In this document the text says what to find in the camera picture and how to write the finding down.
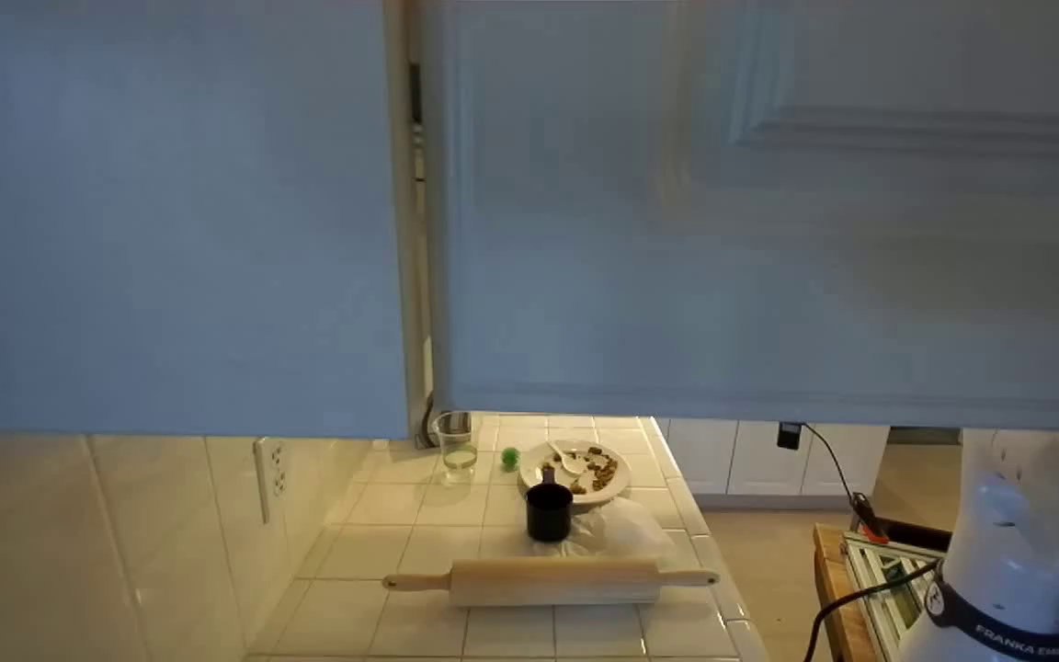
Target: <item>white wall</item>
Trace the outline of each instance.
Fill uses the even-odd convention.
[[[368,454],[264,444],[268,528],[252,437],[0,437],[0,659],[241,659]]]

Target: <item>wooden rolling pin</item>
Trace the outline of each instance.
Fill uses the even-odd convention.
[[[389,573],[393,594],[444,588],[457,607],[651,605],[662,586],[717,586],[651,558],[463,558],[447,573]]]

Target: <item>tile countertop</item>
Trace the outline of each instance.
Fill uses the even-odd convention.
[[[444,474],[438,454],[375,444],[353,474],[355,499],[326,523],[298,581],[252,645],[252,662],[287,659],[764,659],[760,637],[674,464],[654,418],[473,415],[479,464]],[[560,555],[533,543],[520,474],[501,448],[601,442],[621,454],[631,485],[664,530],[662,567],[710,567],[713,588],[662,588],[643,607],[460,610],[447,594],[386,594],[382,573],[444,573],[457,558]]]

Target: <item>black mug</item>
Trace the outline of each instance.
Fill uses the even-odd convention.
[[[533,488],[526,488],[526,535],[543,543],[566,540],[571,505],[574,493],[555,483],[552,467],[543,467],[543,477]]]

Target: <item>upper cabinet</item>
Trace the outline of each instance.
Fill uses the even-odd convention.
[[[1059,428],[1059,5],[422,31],[451,407]]]
[[[422,405],[396,5],[0,5],[0,429]]]

